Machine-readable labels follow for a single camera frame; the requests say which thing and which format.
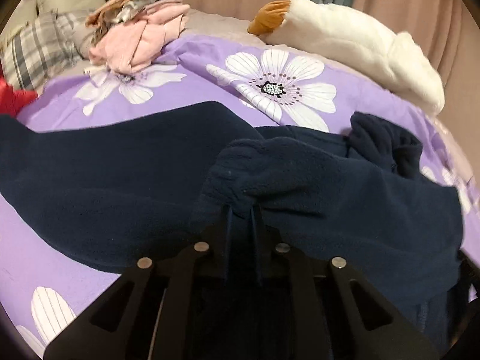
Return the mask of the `navy blue fleece garment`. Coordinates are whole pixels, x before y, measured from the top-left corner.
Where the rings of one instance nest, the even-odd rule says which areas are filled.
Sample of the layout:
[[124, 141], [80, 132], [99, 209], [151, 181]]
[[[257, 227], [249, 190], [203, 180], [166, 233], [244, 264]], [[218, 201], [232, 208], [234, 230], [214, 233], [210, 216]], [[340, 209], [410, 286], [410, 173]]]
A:
[[1, 195], [48, 245], [113, 273], [198, 241], [223, 206], [245, 218], [258, 205], [287, 243], [360, 269], [445, 352], [463, 221], [422, 150], [360, 112], [346, 136], [252, 127], [218, 102], [50, 133], [2, 116]]

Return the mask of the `pink folded clothes pile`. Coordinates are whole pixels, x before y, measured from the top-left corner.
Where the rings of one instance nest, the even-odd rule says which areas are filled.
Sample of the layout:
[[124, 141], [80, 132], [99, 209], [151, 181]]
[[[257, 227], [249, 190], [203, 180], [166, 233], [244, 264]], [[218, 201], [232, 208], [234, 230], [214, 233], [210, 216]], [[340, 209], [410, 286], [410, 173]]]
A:
[[179, 38], [190, 9], [182, 0], [160, 0], [144, 7], [131, 20], [111, 27], [89, 49], [90, 62], [123, 75], [150, 66], [164, 46]]

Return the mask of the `purple floral duvet cover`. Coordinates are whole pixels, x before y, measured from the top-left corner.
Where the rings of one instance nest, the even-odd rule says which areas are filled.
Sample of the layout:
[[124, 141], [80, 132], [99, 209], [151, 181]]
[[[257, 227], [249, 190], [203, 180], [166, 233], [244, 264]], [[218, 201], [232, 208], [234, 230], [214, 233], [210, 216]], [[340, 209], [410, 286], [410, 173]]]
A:
[[[371, 80], [298, 51], [183, 37], [131, 77], [81, 69], [51, 80], [16, 119], [1, 119], [1, 140], [28, 158], [32, 148], [20, 142], [26, 130], [93, 128], [207, 101], [221, 103], [255, 127], [316, 126], [344, 133], [352, 114], [361, 111], [408, 129], [422, 142], [423, 174], [458, 189], [463, 249], [479, 257], [479, 186], [461, 174], [445, 128]], [[35, 354], [42, 355], [113, 281], [114, 275], [50, 247], [8, 202], [1, 203], [1, 304]]]

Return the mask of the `red cloth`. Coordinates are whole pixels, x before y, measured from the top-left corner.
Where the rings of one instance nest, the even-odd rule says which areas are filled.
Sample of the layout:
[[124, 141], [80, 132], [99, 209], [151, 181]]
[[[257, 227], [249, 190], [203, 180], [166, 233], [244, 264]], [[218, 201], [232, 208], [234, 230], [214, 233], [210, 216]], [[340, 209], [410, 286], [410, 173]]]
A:
[[32, 90], [14, 89], [0, 74], [0, 114], [16, 118], [24, 107], [38, 98]]

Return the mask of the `white plush goose toy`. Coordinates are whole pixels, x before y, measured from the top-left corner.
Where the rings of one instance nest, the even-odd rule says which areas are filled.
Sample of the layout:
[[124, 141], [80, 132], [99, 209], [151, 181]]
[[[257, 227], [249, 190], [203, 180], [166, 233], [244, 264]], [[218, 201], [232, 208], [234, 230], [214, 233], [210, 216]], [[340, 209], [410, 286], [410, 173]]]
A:
[[352, 68], [430, 115], [444, 108], [439, 73], [410, 33], [394, 33], [359, 10], [310, 0], [274, 1], [259, 9], [248, 32]]

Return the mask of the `grey quilted bed sheet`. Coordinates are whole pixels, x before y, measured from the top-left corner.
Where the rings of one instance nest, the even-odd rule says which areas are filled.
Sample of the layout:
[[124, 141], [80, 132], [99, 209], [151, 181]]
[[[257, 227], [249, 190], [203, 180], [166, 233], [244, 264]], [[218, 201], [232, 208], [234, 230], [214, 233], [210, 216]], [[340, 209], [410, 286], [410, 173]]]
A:
[[249, 20], [229, 16], [208, 14], [191, 9], [188, 12], [185, 29], [180, 37], [204, 35], [234, 41], [248, 47], [264, 48], [266, 44], [257, 36], [247, 32]]

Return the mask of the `grey plaid pillow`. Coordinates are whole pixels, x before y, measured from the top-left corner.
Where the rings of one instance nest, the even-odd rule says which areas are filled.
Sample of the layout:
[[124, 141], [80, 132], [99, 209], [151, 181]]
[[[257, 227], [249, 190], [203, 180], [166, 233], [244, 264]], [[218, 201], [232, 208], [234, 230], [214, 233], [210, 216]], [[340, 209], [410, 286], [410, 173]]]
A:
[[47, 80], [82, 60], [72, 34], [88, 10], [55, 11], [38, 16], [19, 31], [1, 52], [6, 82], [14, 89], [37, 90]]

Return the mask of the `grey brown patterned garment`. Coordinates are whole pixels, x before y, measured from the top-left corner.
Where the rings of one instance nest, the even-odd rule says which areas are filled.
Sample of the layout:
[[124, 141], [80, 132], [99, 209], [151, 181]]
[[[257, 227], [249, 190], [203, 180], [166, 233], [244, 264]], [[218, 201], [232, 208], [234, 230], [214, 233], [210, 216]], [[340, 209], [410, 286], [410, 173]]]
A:
[[94, 28], [91, 45], [95, 46], [114, 25], [126, 23], [143, 8], [160, 0], [108, 0], [85, 19], [86, 28]]

